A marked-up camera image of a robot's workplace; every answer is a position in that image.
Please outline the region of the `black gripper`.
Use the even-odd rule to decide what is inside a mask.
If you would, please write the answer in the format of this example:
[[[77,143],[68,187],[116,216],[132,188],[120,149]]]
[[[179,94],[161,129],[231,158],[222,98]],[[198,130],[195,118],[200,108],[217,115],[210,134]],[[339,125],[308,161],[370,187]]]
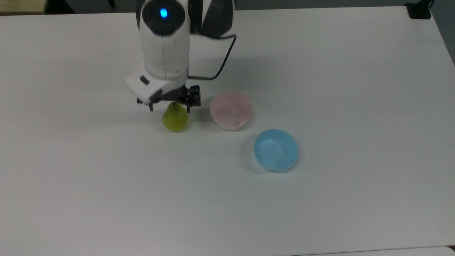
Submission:
[[[144,103],[140,99],[136,99],[138,104],[145,104],[148,105],[150,112],[154,110],[154,104],[160,101],[171,101],[171,102],[178,102],[182,105],[186,106],[186,113],[191,112],[192,107],[200,107],[200,86],[194,85],[187,88],[185,85],[182,85],[178,89],[171,90],[169,92],[164,93],[162,89],[159,89],[157,92],[152,94],[149,97],[149,101]]]

